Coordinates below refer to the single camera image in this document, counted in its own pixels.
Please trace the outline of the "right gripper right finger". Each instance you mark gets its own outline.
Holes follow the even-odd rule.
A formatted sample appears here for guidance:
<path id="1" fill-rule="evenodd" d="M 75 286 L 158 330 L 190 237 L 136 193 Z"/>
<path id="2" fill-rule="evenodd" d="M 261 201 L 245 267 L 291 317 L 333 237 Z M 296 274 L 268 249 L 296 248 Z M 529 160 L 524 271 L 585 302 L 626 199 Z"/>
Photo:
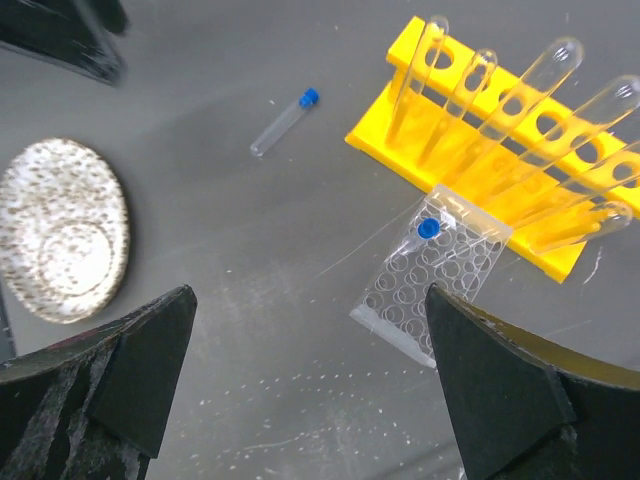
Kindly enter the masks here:
<path id="1" fill-rule="evenodd" d="M 636 479 L 639 374 L 432 284 L 431 343 L 469 479 Z"/>

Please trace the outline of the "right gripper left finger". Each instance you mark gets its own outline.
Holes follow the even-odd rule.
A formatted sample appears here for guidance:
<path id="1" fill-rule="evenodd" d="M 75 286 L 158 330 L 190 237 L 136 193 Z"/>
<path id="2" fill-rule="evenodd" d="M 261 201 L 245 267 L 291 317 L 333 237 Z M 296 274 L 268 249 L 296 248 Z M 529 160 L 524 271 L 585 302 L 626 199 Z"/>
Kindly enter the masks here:
<path id="1" fill-rule="evenodd" d="M 188 285 L 1 362 L 4 479 L 143 479 L 159 455 L 197 309 Z"/>

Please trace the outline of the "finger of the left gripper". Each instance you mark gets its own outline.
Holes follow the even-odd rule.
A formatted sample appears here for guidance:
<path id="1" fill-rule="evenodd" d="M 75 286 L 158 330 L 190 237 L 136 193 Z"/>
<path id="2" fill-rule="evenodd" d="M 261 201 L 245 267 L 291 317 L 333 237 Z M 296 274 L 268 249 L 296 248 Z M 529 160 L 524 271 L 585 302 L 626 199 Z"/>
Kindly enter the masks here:
<path id="1" fill-rule="evenodd" d="M 129 19 L 118 0 L 2 0 L 1 47 L 115 86 L 125 64 L 111 41 Z"/>

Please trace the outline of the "short tube blue cap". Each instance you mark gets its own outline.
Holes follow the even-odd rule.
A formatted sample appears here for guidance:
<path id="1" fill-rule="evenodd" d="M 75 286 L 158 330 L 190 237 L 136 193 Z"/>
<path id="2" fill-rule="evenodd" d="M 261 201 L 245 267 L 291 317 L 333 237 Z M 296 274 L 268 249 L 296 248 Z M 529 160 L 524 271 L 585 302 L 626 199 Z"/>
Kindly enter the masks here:
<path id="1" fill-rule="evenodd" d="M 307 89 L 289 105 L 250 145 L 250 152 L 256 157 L 263 156 L 281 137 L 287 133 L 319 101 L 320 95 L 314 88 Z"/>
<path id="2" fill-rule="evenodd" d="M 429 240 L 440 234 L 440 222 L 435 218 L 424 219 L 400 241 L 395 254 L 409 255 L 424 247 Z"/>

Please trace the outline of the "long glass tube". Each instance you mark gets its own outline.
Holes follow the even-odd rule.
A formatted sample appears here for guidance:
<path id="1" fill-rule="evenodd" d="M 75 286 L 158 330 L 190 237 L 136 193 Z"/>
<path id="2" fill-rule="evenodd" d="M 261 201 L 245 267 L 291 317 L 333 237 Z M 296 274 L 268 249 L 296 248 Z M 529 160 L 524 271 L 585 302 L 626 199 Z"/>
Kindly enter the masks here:
<path id="1" fill-rule="evenodd" d="M 589 142 L 639 107 L 639 76 L 623 75 L 549 130 L 541 140 L 499 170 L 498 183 L 483 191 L 477 203 L 487 207 L 497 197 L 536 173 L 546 170 L 571 151 Z"/>
<path id="2" fill-rule="evenodd" d="M 428 162 L 445 134 L 466 114 L 476 97 L 488 84 L 497 65 L 498 57 L 494 50 L 482 48 L 474 52 L 452 94 L 442 107 L 440 116 L 431 128 L 427 142 L 418 157 L 419 167 L 423 167 Z"/>
<path id="3" fill-rule="evenodd" d="M 544 221 L 528 240 L 528 248 L 544 254 L 562 247 L 587 242 L 625 229 L 633 220 L 633 210 L 619 201 L 607 201 L 581 208 L 572 208 L 560 216 L 561 222 Z"/>

